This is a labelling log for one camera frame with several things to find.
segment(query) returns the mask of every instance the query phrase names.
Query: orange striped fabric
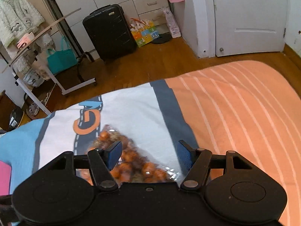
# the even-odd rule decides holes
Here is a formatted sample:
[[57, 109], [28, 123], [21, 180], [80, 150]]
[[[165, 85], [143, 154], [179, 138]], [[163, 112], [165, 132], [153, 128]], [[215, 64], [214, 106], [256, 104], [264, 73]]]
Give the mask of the orange striped fabric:
[[286, 79], [261, 62], [240, 61], [166, 82], [199, 146], [235, 150], [275, 179], [288, 195], [280, 222], [300, 225], [301, 100]]

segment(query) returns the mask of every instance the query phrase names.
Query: bed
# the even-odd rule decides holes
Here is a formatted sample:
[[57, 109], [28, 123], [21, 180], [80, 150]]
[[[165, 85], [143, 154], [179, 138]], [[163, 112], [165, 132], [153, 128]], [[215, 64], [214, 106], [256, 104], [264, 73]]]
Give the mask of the bed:
[[[301, 223], [301, 101], [271, 67], [239, 61], [122, 89], [56, 111], [0, 138], [9, 192], [64, 151], [84, 154], [109, 124], [154, 162], [181, 170], [175, 144], [235, 150], [283, 186], [283, 225]], [[220, 175], [212, 171], [211, 178]]]

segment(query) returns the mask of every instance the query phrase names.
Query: suitcase handle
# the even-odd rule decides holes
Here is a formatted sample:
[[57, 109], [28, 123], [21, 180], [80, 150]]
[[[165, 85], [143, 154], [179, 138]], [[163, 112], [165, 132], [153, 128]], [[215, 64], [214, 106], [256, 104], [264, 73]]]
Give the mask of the suitcase handle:
[[106, 6], [104, 6], [104, 7], [98, 8], [98, 9], [96, 9], [95, 11], [93, 11], [92, 13], [90, 13], [90, 15], [93, 14], [93, 13], [95, 13], [95, 12], [97, 12], [98, 10], [103, 9], [103, 8], [105, 8], [105, 7], [108, 7], [108, 6], [111, 6], [111, 5], [106, 5]]

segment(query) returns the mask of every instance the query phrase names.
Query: black suitcase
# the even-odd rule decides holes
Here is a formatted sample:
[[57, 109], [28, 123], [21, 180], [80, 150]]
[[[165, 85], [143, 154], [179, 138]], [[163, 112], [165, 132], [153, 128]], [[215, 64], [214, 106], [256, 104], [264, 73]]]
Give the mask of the black suitcase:
[[117, 4], [95, 10], [82, 24], [104, 61], [133, 53], [137, 48], [123, 9]]

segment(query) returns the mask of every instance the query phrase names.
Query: wooden floor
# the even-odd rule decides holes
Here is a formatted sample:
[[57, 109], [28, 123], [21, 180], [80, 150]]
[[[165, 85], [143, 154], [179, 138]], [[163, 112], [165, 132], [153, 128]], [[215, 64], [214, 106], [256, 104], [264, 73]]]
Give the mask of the wooden floor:
[[[239, 60], [264, 62], [280, 72], [301, 96], [301, 70], [293, 62], [290, 48], [284, 53], [253, 53], [235, 56], [198, 59], [182, 38], [165, 44], [147, 44], [135, 53], [104, 64], [102, 60], [84, 62], [81, 66], [85, 80], [96, 78], [97, 86], [89, 85], [67, 96], [56, 88], [47, 107], [53, 110], [65, 109], [73, 104], [110, 91], [135, 87], [159, 79], [175, 77], [190, 71]], [[79, 83], [76, 69], [61, 73], [58, 80], [67, 89]]]

